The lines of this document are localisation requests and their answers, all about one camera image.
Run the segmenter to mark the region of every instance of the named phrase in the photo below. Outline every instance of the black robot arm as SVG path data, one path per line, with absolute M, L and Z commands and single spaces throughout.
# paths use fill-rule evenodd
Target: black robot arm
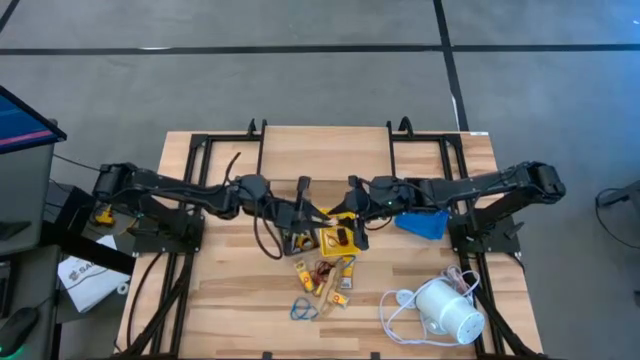
M 309 182 L 309 178 L 302 177 L 299 187 L 308 187 Z M 136 244 L 141 247 L 138 252 L 198 251 L 204 227 L 203 217 L 184 207 L 168 208 L 154 199 L 161 197 L 194 205 L 225 220 L 237 217 L 242 209 L 254 217 L 254 233 L 263 251 L 272 258 L 280 258 L 281 246 L 268 227 L 280 248 L 280 255 L 273 256 L 262 246 L 256 229 L 258 218 L 293 233 L 327 227 L 329 225 L 324 220 L 329 218 L 302 196 L 296 201 L 275 197 L 269 185 L 261 175 L 252 174 L 234 180 L 227 177 L 221 185 L 204 187 L 124 163 L 102 165 L 93 194 L 104 203 L 125 207 L 130 213 L 153 221 L 151 234 L 148 228 L 130 230 L 137 237 Z M 145 234 L 151 235 L 152 239 L 145 241 Z
M 356 214 L 355 221 L 346 220 L 343 225 L 354 231 L 356 246 L 362 250 L 369 248 L 364 224 L 371 220 L 405 212 L 434 213 L 461 200 L 473 200 L 475 205 L 481 196 L 504 193 L 504 197 L 488 207 L 472 206 L 467 212 L 467 234 L 473 236 L 530 204 L 553 204 L 565 194 L 555 168 L 539 162 L 523 162 L 505 170 L 452 181 L 393 176 L 367 181 L 350 176 L 349 184 L 353 190 L 329 214 Z

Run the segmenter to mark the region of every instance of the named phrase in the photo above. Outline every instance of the wooden table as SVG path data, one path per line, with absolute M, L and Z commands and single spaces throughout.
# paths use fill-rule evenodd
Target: wooden table
M 182 178 L 191 134 L 167 134 L 160 174 Z M 461 133 L 461 139 L 469 176 L 496 170 L 486 134 Z M 394 148 L 399 177 L 443 177 L 436 144 L 396 143 Z M 242 155 L 233 168 L 232 178 L 255 173 L 258 142 L 215 143 L 208 185 L 222 182 L 224 169 L 238 151 Z M 453 151 L 450 153 L 455 163 Z M 265 132 L 261 173 L 272 181 L 277 196 L 294 196 L 298 176 L 308 175 L 313 179 L 310 189 L 313 203 L 332 207 L 348 189 L 348 175 L 370 179 L 390 172 L 388 133 L 384 127 L 269 126 Z M 457 174 L 455 164 L 453 172 Z M 491 201 L 482 198 L 479 206 Z M 293 267 L 298 258 L 281 261 L 267 258 L 256 245 L 251 220 L 246 215 L 232 221 L 206 217 L 202 249 L 195 257 L 190 283 L 181 358 L 259 358 L 264 351 L 273 352 L 274 358 L 369 358 L 371 352 L 380 352 L 382 358 L 475 356 L 473 346 L 397 345 L 384 334 L 378 318 L 378 304 L 385 291 L 416 289 L 448 265 L 458 264 L 448 235 L 440 241 L 428 241 L 393 225 L 370 232 L 371 248 L 356 261 L 354 289 L 344 291 L 351 298 L 349 307 L 335 309 L 328 318 L 319 321 L 292 321 L 291 305 L 304 295 Z M 261 235 L 269 250 L 275 251 L 267 232 L 262 229 Z M 132 294 L 153 257 L 146 255 L 137 260 L 118 335 L 121 347 L 125 344 Z M 158 306 L 166 257 L 158 261 L 142 289 L 133 319 L 133 337 Z M 317 253 L 304 256 L 310 266 L 316 257 Z M 506 255 L 489 254 L 487 261 L 499 311 L 525 344 L 542 351 L 522 270 Z M 385 306 L 388 316 L 396 306 L 395 300 L 390 297 Z M 167 319 L 162 342 L 165 351 L 173 326 L 171 313 Z M 402 314 L 394 323 L 394 330 L 405 338 L 419 338 L 417 313 Z M 488 334 L 487 326 L 485 343 L 490 352 L 493 347 Z

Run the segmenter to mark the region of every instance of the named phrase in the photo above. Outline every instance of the yellow label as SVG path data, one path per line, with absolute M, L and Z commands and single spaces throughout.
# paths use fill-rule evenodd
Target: yellow label
M 336 304 L 336 305 L 340 305 L 343 308 L 347 307 L 347 303 L 349 302 L 349 298 L 342 295 L 342 294 L 338 294 L 335 291 L 332 291 L 331 294 L 329 295 L 331 297 L 331 302 Z
M 304 291 L 312 292 L 314 289 L 313 280 L 311 280 L 311 274 L 307 270 L 307 265 L 303 260 L 300 260 L 296 263 L 296 270 L 298 271 L 298 277 L 302 282 L 302 286 L 304 286 Z

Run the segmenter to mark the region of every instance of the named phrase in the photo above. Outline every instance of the concrete floor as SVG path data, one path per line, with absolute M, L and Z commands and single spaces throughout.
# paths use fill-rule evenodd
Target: concrete floor
M 632 0 L 445 0 L 444 9 L 454 45 L 640 42 L 640 4 Z M 21 0 L 0 33 L 0 48 L 352 43 L 439 44 L 433 4 Z M 637 358 L 640 251 L 599 227 L 593 197 L 640 179 L 640 53 L 455 53 L 455 61 L 469 128 L 490 132 L 498 164 L 551 163 L 568 188 L 559 204 L 517 215 L 526 221 L 520 239 L 546 353 Z M 238 130 L 253 117 L 382 125 L 407 115 L 416 129 L 457 128 L 440 52 L 0 56 L 0 83 L 59 120 L 69 140 L 58 154 L 90 164 L 155 168 L 166 131 Z M 52 177 L 85 189 L 95 180 L 57 161 Z M 640 244 L 637 214 L 626 205 L 603 216 Z M 62 358 L 108 354 L 118 311 L 105 307 L 66 324 Z M 81 345 L 87 333 L 104 341 Z

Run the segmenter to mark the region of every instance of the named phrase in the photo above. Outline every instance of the monitor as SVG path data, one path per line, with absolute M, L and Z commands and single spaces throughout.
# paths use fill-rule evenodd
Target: monitor
M 52 121 L 0 86 L 0 154 L 66 139 Z

